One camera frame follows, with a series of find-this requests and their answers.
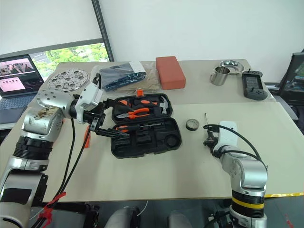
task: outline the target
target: laptop screen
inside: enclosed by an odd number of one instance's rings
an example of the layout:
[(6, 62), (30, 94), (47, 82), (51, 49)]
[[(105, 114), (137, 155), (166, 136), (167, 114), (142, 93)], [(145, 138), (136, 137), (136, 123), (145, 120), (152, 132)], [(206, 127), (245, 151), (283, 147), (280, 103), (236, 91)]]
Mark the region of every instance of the laptop screen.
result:
[(43, 79), (29, 55), (0, 59), (2, 97), (37, 92)]

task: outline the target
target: red sponge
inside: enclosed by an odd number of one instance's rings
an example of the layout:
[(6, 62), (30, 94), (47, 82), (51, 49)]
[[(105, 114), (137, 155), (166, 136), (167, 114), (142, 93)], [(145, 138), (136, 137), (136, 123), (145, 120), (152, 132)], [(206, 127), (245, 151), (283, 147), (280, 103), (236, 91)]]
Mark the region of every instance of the red sponge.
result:
[(157, 57), (156, 69), (163, 90), (185, 88), (186, 78), (175, 56)]

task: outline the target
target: black controller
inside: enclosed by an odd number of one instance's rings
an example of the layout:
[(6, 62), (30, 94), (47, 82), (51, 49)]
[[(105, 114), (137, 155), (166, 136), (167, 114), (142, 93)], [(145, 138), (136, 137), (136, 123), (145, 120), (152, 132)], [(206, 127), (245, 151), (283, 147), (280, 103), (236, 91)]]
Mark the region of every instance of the black controller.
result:
[(262, 72), (260, 71), (244, 71), (242, 74), (244, 96), (253, 100), (265, 100), (268, 93), (263, 90), (261, 81)]

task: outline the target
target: white wall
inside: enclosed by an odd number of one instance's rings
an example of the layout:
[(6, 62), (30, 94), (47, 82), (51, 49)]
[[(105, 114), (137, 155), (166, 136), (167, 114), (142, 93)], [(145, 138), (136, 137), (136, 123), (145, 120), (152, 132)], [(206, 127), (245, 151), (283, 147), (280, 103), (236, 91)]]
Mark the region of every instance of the white wall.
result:
[(96, 38), (90, 0), (0, 0), (0, 54)]
[(99, 0), (116, 61), (246, 58), (280, 81), (304, 48), (304, 0)]

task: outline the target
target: yellow stripe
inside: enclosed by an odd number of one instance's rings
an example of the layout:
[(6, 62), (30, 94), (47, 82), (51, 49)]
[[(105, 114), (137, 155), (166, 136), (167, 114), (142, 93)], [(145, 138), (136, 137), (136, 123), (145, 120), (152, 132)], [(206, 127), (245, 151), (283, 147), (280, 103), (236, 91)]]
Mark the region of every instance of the yellow stripe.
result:
[(265, 197), (284, 197), (284, 196), (304, 196), (304, 192), (281, 193), (281, 194), (266, 194)]
[(232, 197), (232, 201), (237, 203), (238, 205), (241, 205), (246, 208), (252, 208), (252, 209), (263, 209), (264, 203), (262, 204), (251, 204), (251, 203), (244, 203), (242, 201), (237, 200), (236, 198)]

